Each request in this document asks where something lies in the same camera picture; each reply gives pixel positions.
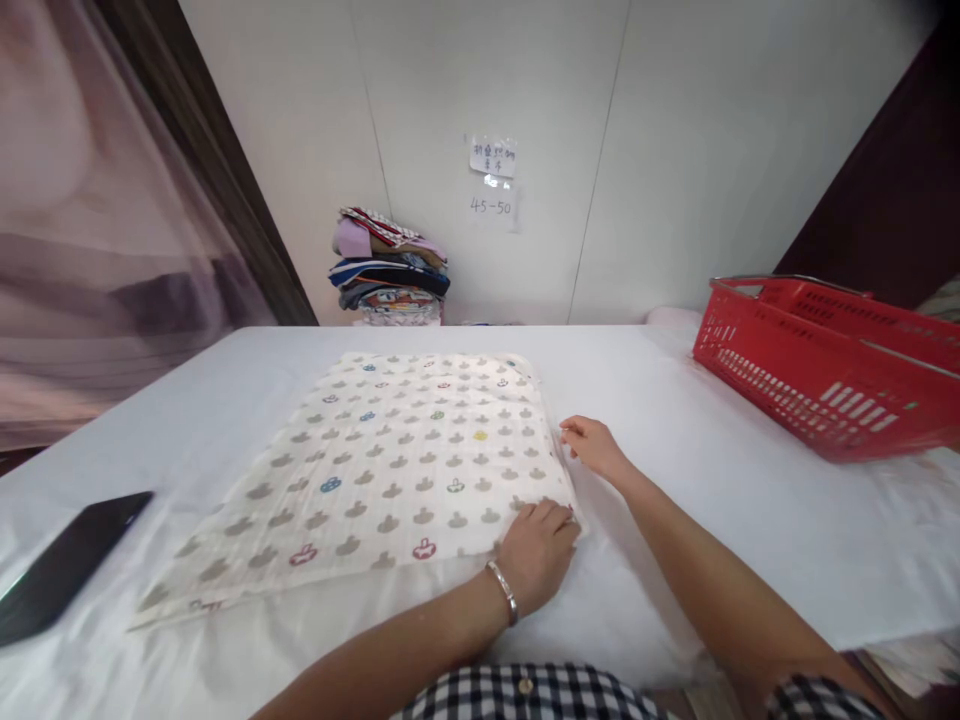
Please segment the silver bracelet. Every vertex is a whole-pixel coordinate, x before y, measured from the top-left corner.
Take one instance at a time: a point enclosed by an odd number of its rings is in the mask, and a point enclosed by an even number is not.
[[[507,596],[507,603],[510,605],[510,627],[513,627],[520,620],[520,608],[517,607],[517,599],[513,596],[513,590],[510,589],[510,586],[507,584],[507,579],[503,576],[503,573],[500,572],[497,564],[493,560],[490,560],[487,563],[487,567],[493,570],[497,582],[500,583],[500,587],[503,589],[503,594]]]

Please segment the hand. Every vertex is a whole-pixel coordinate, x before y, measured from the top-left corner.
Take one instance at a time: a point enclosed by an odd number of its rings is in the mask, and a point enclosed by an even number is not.
[[[500,547],[497,565],[513,591],[520,617],[536,612],[557,594],[580,526],[573,513],[553,500],[524,505]]]
[[[610,428],[599,420],[574,415],[560,423],[560,442],[570,446],[570,457],[580,461],[608,482],[616,483],[636,471],[613,439]]]

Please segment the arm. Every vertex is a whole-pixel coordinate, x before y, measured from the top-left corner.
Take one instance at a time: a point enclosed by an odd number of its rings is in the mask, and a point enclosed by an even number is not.
[[[521,616],[560,588],[580,532],[569,519],[570,511],[552,500],[526,505],[503,540],[497,564]],[[500,583],[484,569],[320,658],[254,720],[388,717],[438,677],[482,654],[509,622]]]
[[[677,602],[732,680],[762,702],[792,673],[824,675],[894,717],[783,598],[634,467],[606,425],[575,416],[560,427],[571,457],[626,500]]]

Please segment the paper sign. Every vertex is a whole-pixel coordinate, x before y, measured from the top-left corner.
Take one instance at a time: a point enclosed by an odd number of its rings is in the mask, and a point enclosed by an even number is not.
[[[474,135],[470,167],[482,173],[513,177],[517,168],[517,141],[499,135]]]
[[[491,230],[517,232],[517,188],[510,181],[487,175],[467,196],[467,219],[471,225]]]

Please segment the pink curtain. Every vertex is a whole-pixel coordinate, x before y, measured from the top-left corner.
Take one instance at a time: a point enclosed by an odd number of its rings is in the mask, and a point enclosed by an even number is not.
[[[0,0],[0,450],[276,324],[98,22],[80,0]]]

